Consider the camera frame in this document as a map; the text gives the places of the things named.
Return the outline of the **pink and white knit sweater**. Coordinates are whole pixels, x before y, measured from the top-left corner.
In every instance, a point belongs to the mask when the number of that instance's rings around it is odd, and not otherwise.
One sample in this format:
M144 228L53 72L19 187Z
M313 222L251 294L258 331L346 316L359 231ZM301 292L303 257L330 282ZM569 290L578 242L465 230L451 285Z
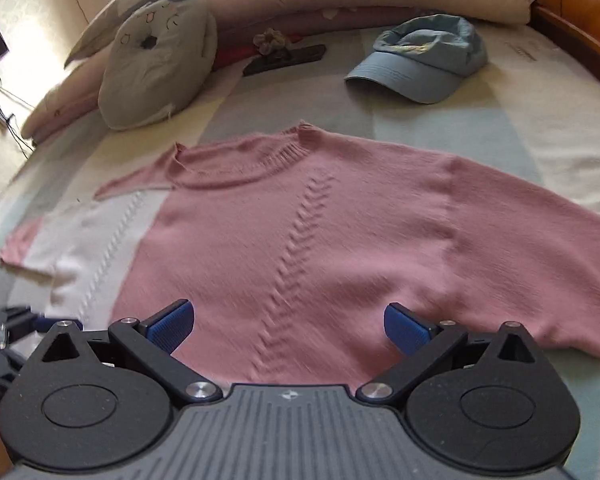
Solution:
M393 301L600 358L598 214L460 156L308 124L175 145L18 226L0 258L48 276L47 313L86 327L189 299L178 358L220 384L357 386L396 359Z

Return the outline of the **grey cat face cushion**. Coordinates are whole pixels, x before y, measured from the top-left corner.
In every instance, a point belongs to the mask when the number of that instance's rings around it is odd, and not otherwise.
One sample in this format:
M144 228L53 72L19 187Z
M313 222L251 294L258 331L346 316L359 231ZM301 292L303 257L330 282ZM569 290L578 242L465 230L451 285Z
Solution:
M193 101L211 73L218 29L204 0L158 0L114 37L98 94L112 130L162 122Z

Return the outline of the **red stick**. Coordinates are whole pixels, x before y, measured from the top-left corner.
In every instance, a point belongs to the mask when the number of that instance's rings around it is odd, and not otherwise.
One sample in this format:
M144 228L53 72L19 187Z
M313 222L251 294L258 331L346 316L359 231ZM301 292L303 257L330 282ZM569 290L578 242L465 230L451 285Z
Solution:
M265 32L254 35L249 41L241 44L226 44L219 46L216 52L213 68L233 65L247 58L256 58L265 63L283 60L290 52L291 47L302 39L301 35L287 36L279 30L269 28Z

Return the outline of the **white power strip on wall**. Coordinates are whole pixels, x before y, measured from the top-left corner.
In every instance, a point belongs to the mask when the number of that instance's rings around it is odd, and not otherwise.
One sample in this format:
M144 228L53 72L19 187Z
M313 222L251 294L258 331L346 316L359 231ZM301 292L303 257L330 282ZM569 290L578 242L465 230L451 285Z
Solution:
M0 107L0 125L3 128L9 129L12 126L12 120L14 118L14 114L6 114Z

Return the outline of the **blue baseball cap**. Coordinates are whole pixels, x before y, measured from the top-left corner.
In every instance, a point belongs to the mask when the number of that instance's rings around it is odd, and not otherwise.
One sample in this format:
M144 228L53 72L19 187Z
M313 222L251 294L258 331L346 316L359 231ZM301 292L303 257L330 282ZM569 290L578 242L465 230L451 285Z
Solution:
M488 62L486 44L466 18L431 14L382 32L347 81L379 84L418 104L444 101Z

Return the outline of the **black hair clip with flower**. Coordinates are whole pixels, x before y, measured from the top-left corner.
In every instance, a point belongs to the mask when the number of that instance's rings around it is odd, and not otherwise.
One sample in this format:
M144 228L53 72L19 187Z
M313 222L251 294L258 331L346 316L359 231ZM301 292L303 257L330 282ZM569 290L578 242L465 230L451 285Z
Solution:
M268 28L265 32L254 36L252 43L258 56L244 68L242 71L244 77L318 62L321 61L327 51L324 44L293 48L289 37L272 28Z

